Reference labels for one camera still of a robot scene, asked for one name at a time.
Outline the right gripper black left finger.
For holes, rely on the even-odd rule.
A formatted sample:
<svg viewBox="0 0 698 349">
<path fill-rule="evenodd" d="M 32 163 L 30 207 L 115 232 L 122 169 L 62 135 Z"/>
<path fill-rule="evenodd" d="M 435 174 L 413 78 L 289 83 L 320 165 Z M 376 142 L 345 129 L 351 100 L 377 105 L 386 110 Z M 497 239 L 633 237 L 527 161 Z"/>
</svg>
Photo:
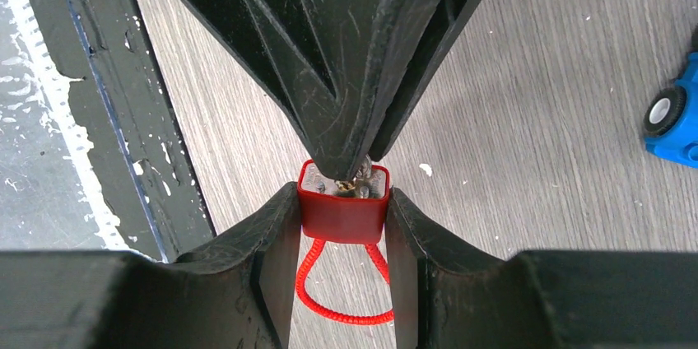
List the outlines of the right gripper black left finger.
<svg viewBox="0 0 698 349">
<path fill-rule="evenodd" d="M 4 251 L 4 348 L 286 348 L 295 183 L 209 242 L 156 263 L 128 251 Z"/>
</svg>

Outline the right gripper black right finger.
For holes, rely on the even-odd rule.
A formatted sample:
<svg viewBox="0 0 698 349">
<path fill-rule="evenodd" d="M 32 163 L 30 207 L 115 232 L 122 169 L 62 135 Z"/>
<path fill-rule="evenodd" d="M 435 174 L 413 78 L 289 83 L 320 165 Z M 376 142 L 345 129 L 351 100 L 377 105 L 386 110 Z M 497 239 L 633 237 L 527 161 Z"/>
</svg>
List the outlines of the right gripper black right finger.
<svg viewBox="0 0 698 349">
<path fill-rule="evenodd" d="M 392 191 L 385 241 L 400 348 L 694 348 L 692 253 L 525 250 L 502 260 Z"/>
</svg>

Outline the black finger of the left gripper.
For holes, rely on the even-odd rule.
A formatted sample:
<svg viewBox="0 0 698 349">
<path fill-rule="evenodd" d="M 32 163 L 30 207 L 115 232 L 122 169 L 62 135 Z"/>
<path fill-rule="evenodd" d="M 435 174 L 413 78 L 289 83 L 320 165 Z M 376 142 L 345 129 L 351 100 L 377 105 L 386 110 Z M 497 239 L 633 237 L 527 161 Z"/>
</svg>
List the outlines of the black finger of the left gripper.
<svg viewBox="0 0 698 349">
<path fill-rule="evenodd" d="M 439 1 L 182 0 L 339 180 L 369 156 Z"/>
<path fill-rule="evenodd" d="M 371 145 L 369 156 L 372 160 L 379 161 L 387 155 L 436 70 L 481 1 L 439 1 Z"/>
</svg>

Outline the red cable padlock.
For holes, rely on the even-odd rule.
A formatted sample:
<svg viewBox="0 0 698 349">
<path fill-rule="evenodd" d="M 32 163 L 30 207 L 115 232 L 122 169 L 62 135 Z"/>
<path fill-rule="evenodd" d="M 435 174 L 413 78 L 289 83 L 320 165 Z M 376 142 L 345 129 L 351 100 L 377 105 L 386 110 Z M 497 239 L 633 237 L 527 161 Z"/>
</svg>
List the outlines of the red cable padlock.
<svg viewBox="0 0 698 349">
<path fill-rule="evenodd" d="M 295 278 L 295 293 L 308 309 L 326 319 L 359 326 L 372 326 L 394 320 L 393 311 L 371 316 L 344 314 L 314 300 L 305 287 L 309 273 L 328 243 L 362 245 L 382 278 L 390 283 L 389 267 L 379 251 L 390 197 L 389 171 L 373 164 L 368 198 L 334 195 L 335 179 L 324 176 L 314 161 L 306 161 L 296 184 L 300 202 L 301 227 L 313 243 L 303 258 Z"/>
</svg>

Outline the silver key with ring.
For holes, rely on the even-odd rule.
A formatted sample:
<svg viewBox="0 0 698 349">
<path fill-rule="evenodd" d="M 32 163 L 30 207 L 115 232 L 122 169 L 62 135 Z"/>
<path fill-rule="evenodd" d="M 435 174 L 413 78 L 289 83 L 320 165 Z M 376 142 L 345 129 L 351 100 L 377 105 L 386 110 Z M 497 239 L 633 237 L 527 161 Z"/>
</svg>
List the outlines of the silver key with ring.
<svg viewBox="0 0 698 349">
<path fill-rule="evenodd" d="M 355 176 L 347 181 L 335 180 L 337 187 L 333 193 L 344 198 L 368 198 L 370 196 L 370 182 L 373 175 L 373 162 L 366 156 L 359 166 Z"/>
</svg>

